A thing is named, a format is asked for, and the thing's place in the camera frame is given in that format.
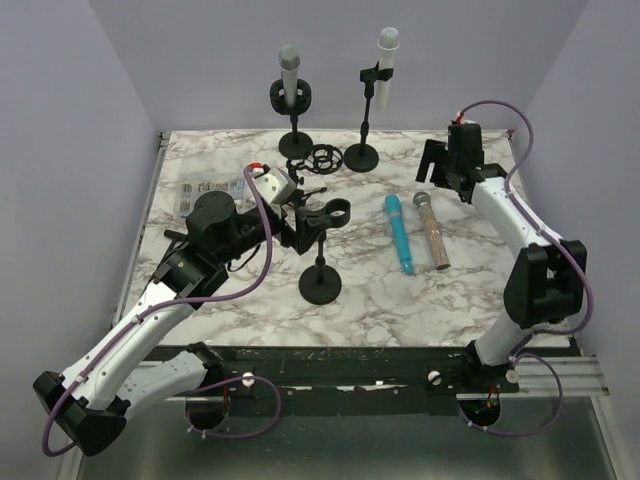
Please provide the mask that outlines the glitter microphone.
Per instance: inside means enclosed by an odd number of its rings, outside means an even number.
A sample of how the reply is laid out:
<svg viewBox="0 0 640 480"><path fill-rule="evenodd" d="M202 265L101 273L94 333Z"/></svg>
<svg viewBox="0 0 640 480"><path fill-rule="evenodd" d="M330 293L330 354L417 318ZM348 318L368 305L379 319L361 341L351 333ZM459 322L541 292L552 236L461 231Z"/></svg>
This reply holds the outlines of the glitter microphone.
<svg viewBox="0 0 640 480"><path fill-rule="evenodd" d="M440 233L439 224L431 205L431 196L424 191L417 192L413 197L413 204L419 214L426 235L434 268L438 271L448 269L450 262Z"/></svg>

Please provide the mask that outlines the black round-base holder stand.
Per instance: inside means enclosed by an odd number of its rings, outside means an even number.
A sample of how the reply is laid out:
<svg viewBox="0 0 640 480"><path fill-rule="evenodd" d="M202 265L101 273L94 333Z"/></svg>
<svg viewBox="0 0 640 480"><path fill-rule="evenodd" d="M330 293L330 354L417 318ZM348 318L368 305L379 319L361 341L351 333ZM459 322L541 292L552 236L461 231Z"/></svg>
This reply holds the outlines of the black round-base holder stand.
<svg viewBox="0 0 640 480"><path fill-rule="evenodd" d="M330 226L315 242L318 245L315 263L300 276L298 289L301 296L314 305L327 305L340 294L342 281L339 273L326 265L324 244L329 229L339 229L348 224L351 218L351 204L348 200L337 198L326 203L318 210L324 210L330 220Z"/></svg>

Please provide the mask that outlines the blue microphone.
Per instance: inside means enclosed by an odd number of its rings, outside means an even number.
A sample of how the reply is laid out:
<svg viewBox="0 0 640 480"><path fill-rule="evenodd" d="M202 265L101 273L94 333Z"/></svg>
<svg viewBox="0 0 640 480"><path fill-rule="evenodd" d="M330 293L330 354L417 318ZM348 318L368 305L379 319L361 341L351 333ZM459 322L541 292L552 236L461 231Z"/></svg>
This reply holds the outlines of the blue microphone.
<svg viewBox="0 0 640 480"><path fill-rule="evenodd" d="M384 199L384 208L390 222L400 266L406 275L413 275L413 261L399 197L395 194L387 195Z"/></svg>

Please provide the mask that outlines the black tripod shock-mount stand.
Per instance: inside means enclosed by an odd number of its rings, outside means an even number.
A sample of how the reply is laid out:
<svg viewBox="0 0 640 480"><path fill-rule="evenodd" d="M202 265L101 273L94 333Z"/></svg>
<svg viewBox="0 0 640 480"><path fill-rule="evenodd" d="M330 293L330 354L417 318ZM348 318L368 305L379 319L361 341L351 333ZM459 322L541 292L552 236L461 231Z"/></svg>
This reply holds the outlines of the black tripod shock-mount stand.
<svg viewBox="0 0 640 480"><path fill-rule="evenodd" d="M328 191L326 186L305 190L305 178L302 173L328 176L337 173L342 165L342 151L330 144L313 146L307 156L302 159L289 158L286 161L285 174L293 185L293 191L288 195L284 204L293 208L301 208L313 195L324 194Z"/></svg>

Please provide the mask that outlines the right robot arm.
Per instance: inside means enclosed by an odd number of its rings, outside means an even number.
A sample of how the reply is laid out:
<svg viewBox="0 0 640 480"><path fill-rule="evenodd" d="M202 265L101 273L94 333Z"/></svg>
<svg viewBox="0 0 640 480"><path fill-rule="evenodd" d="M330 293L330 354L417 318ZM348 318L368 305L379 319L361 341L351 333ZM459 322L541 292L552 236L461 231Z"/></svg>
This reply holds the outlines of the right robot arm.
<svg viewBox="0 0 640 480"><path fill-rule="evenodd" d="M454 190L499 233L514 257L503 291L503 310L473 343L476 358L460 367L460 379L480 392L496 380L497 366L509 361L534 335L555 328L582 307L586 247L547 229L511 187L498 164L483 164L484 151L456 155L442 141L427 140L416 180Z"/></svg>

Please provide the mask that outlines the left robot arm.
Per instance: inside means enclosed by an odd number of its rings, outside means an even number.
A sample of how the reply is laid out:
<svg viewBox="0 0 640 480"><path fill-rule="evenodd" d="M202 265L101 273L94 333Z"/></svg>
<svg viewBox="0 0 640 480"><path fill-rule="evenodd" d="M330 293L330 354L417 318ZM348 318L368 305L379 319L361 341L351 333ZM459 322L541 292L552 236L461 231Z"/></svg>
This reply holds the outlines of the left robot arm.
<svg viewBox="0 0 640 480"><path fill-rule="evenodd" d="M317 210L302 193L255 194L255 208L239 213L221 191L202 195L186 218L184 239L167 249L135 306L88 353L63 372L43 372L33 389L47 429L59 426L86 456L106 450L140 409L178 393L214 393L222 372L202 344L189 346L146 374L135 369L159 341L206 303L240 299L269 273L273 244L302 255L330 228L350 220L351 205L334 199Z"/></svg>

